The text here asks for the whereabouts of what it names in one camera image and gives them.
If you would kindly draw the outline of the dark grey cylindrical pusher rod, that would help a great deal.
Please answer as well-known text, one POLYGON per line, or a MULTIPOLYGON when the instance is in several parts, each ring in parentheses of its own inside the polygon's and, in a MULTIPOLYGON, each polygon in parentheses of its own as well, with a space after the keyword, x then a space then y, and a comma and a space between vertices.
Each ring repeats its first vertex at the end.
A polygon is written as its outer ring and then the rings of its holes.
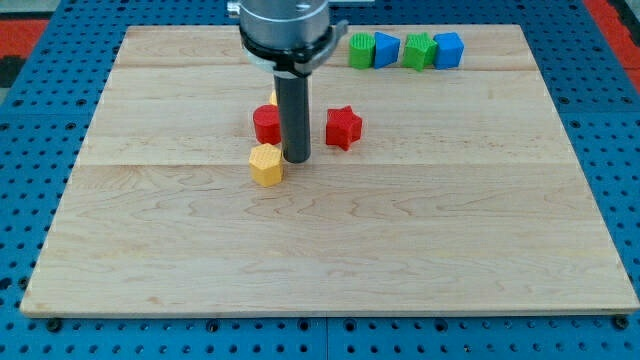
POLYGON ((309 87, 306 78, 274 78, 284 158, 303 163, 311 154, 309 87))

